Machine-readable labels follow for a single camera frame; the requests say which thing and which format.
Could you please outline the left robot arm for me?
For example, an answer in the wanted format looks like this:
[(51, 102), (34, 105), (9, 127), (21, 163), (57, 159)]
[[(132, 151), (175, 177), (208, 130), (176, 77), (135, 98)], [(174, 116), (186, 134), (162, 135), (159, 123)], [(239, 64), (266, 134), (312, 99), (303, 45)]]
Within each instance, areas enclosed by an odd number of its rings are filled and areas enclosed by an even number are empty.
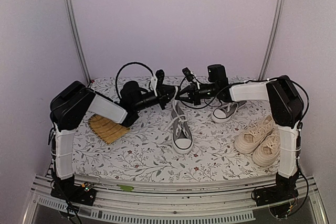
[(95, 113), (117, 124), (130, 127), (138, 112), (154, 105), (162, 109), (173, 99), (175, 87), (157, 84), (152, 91), (145, 91), (136, 81), (126, 82), (120, 91), (119, 102), (87, 88), (79, 81), (73, 82), (59, 93), (50, 104), (50, 118), (54, 128), (54, 171), (62, 181), (57, 190), (67, 200), (78, 195), (78, 188), (66, 180), (73, 176), (72, 145), (76, 128), (87, 112)]

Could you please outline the grey sneaker with white laces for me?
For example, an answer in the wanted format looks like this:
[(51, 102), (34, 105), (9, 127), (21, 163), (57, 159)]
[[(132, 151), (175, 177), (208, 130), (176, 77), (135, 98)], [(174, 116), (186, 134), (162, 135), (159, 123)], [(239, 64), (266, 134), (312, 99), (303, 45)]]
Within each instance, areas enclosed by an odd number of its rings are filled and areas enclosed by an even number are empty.
[(178, 154), (187, 154), (191, 151), (194, 140), (191, 130), (187, 123), (187, 116), (180, 108), (178, 100), (178, 87), (175, 86), (175, 91), (172, 99), (171, 122), (165, 128), (168, 130), (172, 127), (172, 146)]

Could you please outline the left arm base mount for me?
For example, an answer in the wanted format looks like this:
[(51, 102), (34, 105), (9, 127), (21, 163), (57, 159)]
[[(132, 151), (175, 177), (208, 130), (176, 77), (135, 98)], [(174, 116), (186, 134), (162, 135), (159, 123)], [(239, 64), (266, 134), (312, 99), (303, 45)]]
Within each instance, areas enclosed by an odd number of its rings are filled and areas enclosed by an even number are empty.
[(97, 191), (92, 183), (75, 185), (73, 180), (54, 181), (50, 195), (86, 206), (93, 206)]

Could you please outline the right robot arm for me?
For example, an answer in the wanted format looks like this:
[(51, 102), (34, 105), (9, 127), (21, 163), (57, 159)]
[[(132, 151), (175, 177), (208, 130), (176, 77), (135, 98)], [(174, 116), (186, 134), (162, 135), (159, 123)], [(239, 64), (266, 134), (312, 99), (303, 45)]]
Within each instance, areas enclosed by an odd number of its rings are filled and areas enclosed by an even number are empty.
[(208, 66), (207, 84), (199, 83), (189, 68), (184, 68), (182, 73), (189, 85), (178, 93), (180, 101), (196, 106), (200, 105), (201, 99), (208, 98), (226, 103), (250, 100), (269, 102), (271, 116), (280, 136), (280, 165), (276, 180), (283, 180), (272, 188), (271, 196), (276, 201), (282, 201), (290, 195), (292, 186), (289, 181), (299, 176), (300, 131), (302, 119), (308, 109), (297, 91), (299, 85), (288, 76), (230, 84), (225, 67), (220, 64)]

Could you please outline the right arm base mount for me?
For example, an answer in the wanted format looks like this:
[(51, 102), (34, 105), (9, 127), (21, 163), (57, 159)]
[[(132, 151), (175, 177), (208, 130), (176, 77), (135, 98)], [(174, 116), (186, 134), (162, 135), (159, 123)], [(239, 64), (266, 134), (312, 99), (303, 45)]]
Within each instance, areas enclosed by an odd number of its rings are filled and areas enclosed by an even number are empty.
[(251, 199), (257, 206), (270, 205), (299, 196), (296, 181), (280, 182), (273, 186), (260, 186), (251, 192)]

